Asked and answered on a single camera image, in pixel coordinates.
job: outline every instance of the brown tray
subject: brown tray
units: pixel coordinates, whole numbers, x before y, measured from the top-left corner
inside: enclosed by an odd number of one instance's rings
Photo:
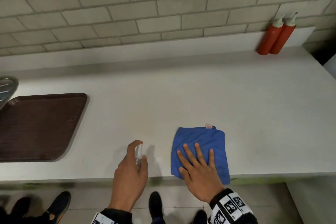
[[[67,149],[84,93],[22,96],[0,111],[0,162],[55,160]]]

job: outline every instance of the tiled floor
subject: tiled floor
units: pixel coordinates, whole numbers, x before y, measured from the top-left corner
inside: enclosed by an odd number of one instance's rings
[[[229,187],[250,206],[259,224],[302,224],[285,184]],[[32,196],[33,201],[28,214],[37,216],[48,208],[62,190],[64,189],[6,190],[0,191],[0,196],[10,196],[7,211],[10,211],[20,197]],[[60,224],[90,224],[95,213],[108,205],[111,196],[110,188],[92,187],[92,185],[67,190],[71,192],[72,200]],[[185,186],[146,187],[132,210],[134,224],[151,222],[148,198],[155,190],[161,194],[167,224],[189,224],[198,209],[204,209],[208,215],[211,213],[209,206],[197,200]]]

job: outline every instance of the black sleeve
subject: black sleeve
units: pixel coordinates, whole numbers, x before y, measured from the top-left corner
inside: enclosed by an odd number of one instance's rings
[[[132,224],[132,214],[123,210],[105,208],[101,214],[117,224]]]
[[[229,188],[218,193],[209,205],[212,209],[209,224],[258,224],[249,206]]]

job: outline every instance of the brick wall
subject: brick wall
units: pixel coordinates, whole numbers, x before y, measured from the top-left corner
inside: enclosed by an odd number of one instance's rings
[[[336,0],[0,0],[0,55],[260,31],[295,11],[317,26],[307,49],[333,39]]]

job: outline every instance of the red squeeze bottle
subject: red squeeze bottle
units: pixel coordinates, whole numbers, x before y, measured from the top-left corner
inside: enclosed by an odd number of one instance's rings
[[[283,27],[284,27],[284,23],[282,22],[282,18],[283,16],[281,16],[281,18],[279,18],[278,20],[276,20],[275,22],[273,22],[273,24],[267,29],[263,39],[261,40],[261,43],[259,44],[259,47],[257,49],[257,52],[260,55],[267,55],[273,44],[275,43],[275,41],[277,40],[278,36],[280,35]]]
[[[271,54],[278,54],[285,45],[285,43],[287,42],[288,38],[293,33],[294,29],[296,28],[295,23],[296,15],[297,13],[295,13],[291,19],[285,22],[285,26],[283,27],[281,34],[279,35],[278,39],[275,41],[274,45],[269,51]]]

